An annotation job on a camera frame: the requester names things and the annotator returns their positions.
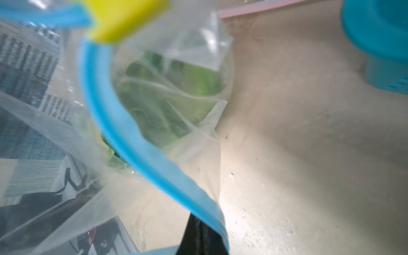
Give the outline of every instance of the pink strip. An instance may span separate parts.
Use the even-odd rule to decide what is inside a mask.
[[[286,5],[296,4],[299,2],[304,2],[307,0],[263,0],[260,2],[255,2],[252,4],[246,4],[240,7],[235,7],[231,9],[225,9],[218,11],[218,17],[229,18],[259,11],[266,11],[270,9],[275,9],[283,7]]]

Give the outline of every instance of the black object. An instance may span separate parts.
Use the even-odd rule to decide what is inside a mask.
[[[0,254],[37,246],[69,219],[99,189],[90,186],[77,194],[75,199],[63,203],[61,203],[62,195],[57,194],[65,189],[68,182],[75,190],[83,189],[86,179],[87,175],[84,175],[81,184],[75,185],[71,180],[70,168],[67,168],[65,170],[64,187],[59,191],[25,194],[19,204],[0,207],[0,237],[4,237],[0,241]],[[47,213],[25,225],[26,222],[47,210]]]
[[[219,234],[190,214],[176,255],[228,255],[228,251]]]
[[[110,219],[102,225],[93,228],[77,237],[79,250],[84,249],[83,255],[88,255],[91,244],[98,255],[107,255],[112,249],[120,230],[116,220]]]

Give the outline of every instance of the yellow plastic clip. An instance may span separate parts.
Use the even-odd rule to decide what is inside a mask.
[[[161,14],[170,0],[80,0],[93,18],[89,37],[117,42]]]

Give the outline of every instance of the floor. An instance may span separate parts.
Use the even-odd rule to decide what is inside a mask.
[[[217,133],[231,255],[408,253],[408,97],[362,80],[340,0],[226,20]]]

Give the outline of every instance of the blue plastic container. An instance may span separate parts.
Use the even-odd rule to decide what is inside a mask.
[[[368,54],[366,81],[408,94],[408,0],[345,0],[348,38]]]

